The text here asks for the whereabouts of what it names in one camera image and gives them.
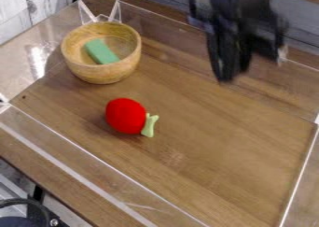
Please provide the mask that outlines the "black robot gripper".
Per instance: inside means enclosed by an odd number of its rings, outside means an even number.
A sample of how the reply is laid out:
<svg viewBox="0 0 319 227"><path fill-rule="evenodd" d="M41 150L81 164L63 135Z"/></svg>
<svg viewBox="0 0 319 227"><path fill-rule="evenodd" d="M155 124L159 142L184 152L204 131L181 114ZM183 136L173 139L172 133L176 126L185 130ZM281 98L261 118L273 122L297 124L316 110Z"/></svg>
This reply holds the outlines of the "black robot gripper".
<svg viewBox="0 0 319 227"><path fill-rule="evenodd" d="M272 0L188 0L188 21L207 35L209 61L219 82L249 68L252 55L277 62L287 55L285 17Z"/></svg>

